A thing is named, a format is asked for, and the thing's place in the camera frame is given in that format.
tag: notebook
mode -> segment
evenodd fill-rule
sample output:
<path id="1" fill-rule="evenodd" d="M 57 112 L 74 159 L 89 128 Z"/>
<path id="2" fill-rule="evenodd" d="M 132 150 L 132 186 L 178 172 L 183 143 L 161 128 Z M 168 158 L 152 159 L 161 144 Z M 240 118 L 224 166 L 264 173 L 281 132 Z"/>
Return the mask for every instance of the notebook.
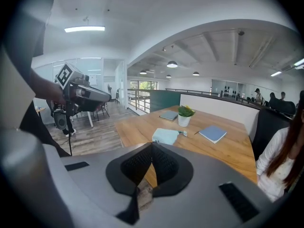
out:
<path id="1" fill-rule="evenodd" d="M 222 137 L 226 135 L 226 131 L 216 126 L 209 126 L 199 131 L 199 134 L 203 135 L 206 139 L 213 143 L 217 143 Z"/>
<path id="2" fill-rule="evenodd" d="M 178 112 L 166 111 L 165 113 L 161 114 L 160 117 L 173 121 L 177 117 L 177 115 Z"/>

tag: green tree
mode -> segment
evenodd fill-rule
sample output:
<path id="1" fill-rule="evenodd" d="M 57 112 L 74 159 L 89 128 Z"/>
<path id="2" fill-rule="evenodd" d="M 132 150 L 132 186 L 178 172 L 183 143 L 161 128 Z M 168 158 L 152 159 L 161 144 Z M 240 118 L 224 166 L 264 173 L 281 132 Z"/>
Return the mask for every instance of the green tree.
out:
<path id="1" fill-rule="evenodd" d="M 139 89 L 151 89 L 151 82 L 142 81 L 139 85 Z"/>

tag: desk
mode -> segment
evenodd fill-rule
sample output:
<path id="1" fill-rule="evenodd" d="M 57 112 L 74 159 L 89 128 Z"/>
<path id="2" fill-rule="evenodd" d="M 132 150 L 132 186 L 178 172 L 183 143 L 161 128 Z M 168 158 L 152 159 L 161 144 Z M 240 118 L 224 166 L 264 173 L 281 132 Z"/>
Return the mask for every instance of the desk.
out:
<path id="1" fill-rule="evenodd" d="M 167 110 L 177 112 L 178 106 L 115 123 L 123 145 L 130 147 L 140 143 L 151 142 L 157 128 L 187 131 L 188 136 L 185 137 L 180 134 L 174 146 L 219 159 L 254 183 L 257 183 L 255 158 L 250 139 L 242 123 L 196 111 L 188 127 L 180 127 L 177 118 L 174 121 L 170 121 L 159 117 Z M 227 131 L 225 137 L 216 144 L 213 144 L 200 134 L 195 135 L 199 130 L 210 125 L 218 126 Z M 145 178 L 152 187 L 157 186 L 156 174 L 152 166 L 147 171 Z"/>
<path id="2" fill-rule="evenodd" d="M 44 111 L 45 109 L 46 109 L 46 108 L 45 108 L 45 107 L 43 107 L 43 108 L 40 108 L 40 109 L 37 109 L 37 110 L 36 110 L 36 112 L 38 113 L 38 115 L 39 115 L 39 117 L 40 117 L 41 121 L 42 121 L 42 118 L 41 118 L 41 114 L 40 114 L 40 112 Z"/>

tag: white partition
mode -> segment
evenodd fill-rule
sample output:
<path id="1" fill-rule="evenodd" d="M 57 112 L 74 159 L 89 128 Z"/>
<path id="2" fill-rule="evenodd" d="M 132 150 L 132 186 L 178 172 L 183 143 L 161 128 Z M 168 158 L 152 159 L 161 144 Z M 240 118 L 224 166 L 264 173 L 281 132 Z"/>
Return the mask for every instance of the white partition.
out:
<path id="1" fill-rule="evenodd" d="M 253 141 L 257 130 L 259 110 L 241 104 L 195 95 L 181 94 L 180 98 L 180 105 L 188 105 L 194 110 L 244 124 L 250 140 Z"/>

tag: gray wood plank floor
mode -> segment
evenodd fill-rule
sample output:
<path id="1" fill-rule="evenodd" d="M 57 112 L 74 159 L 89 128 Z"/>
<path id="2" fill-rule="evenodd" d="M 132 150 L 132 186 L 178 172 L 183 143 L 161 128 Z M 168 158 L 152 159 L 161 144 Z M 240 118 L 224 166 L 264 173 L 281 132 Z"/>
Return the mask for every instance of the gray wood plank floor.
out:
<path id="1" fill-rule="evenodd" d="M 81 118 L 74 117 L 72 125 L 77 132 L 71 136 L 73 155 L 90 154 L 122 148 L 114 123 L 137 116 L 137 114 L 129 109 L 124 109 L 124 107 L 115 102 L 107 103 L 107 111 L 110 117 L 108 117 L 106 112 L 104 112 L 104 115 L 102 111 L 98 112 L 99 121 L 97 120 L 96 112 L 94 112 L 95 119 L 93 119 L 93 113 L 91 113 L 94 127 L 91 127 L 87 116 Z M 49 125 L 47 128 L 61 148 L 67 153 L 70 153 L 68 137 L 53 125 Z"/>

